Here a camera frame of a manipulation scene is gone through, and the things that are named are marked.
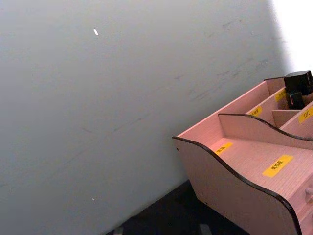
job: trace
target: small drawer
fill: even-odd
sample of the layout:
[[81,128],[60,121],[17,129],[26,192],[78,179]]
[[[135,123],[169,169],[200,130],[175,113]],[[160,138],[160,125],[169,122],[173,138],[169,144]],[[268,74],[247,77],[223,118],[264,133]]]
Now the small drawer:
[[313,230],[313,207],[311,210],[300,212],[299,216],[302,219],[299,220],[300,228],[303,235],[312,235]]

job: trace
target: small white speck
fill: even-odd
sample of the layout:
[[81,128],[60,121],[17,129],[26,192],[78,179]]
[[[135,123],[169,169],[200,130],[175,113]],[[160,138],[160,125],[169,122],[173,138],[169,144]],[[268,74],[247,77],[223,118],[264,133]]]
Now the small white speck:
[[98,31],[95,28],[93,29],[93,31],[94,31],[95,35],[99,36],[99,33],[98,33]]

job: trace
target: drawer knob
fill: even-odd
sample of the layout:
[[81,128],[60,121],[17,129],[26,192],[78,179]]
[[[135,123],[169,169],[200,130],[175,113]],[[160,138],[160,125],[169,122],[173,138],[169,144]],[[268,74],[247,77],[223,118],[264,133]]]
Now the drawer knob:
[[305,189],[305,192],[306,192],[307,194],[313,195],[313,188],[306,188],[306,189]]

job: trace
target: wooden compartment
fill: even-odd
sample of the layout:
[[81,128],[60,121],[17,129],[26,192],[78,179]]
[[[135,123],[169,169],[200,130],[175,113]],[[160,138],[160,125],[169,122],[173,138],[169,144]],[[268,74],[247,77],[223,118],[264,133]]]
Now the wooden compartment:
[[199,200],[252,235],[313,234],[313,97],[265,80],[173,137]]

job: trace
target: wooden divider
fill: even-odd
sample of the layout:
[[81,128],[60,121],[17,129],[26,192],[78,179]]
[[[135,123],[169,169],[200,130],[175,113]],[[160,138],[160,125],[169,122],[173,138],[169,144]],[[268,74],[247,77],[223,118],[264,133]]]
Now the wooden divider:
[[301,110],[292,110],[292,109],[272,110],[275,126],[277,128],[280,128],[300,111]]
[[264,81],[178,136],[210,146],[224,136],[218,113],[244,114],[267,97],[268,86]]
[[313,150],[313,140],[285,133],[251,115],[219,114],[226,137]]
[[292,117],[284,125],[281,130],[306,138],[313,138],[313,101],[309,103],[303,110]]
[[281,88],[270,97],[257,104],[246,114],[254,115],[260,119],[263,119],[270,124],[276,126],[272,110],[287,109],[288,103],[286,100],[285,88]]

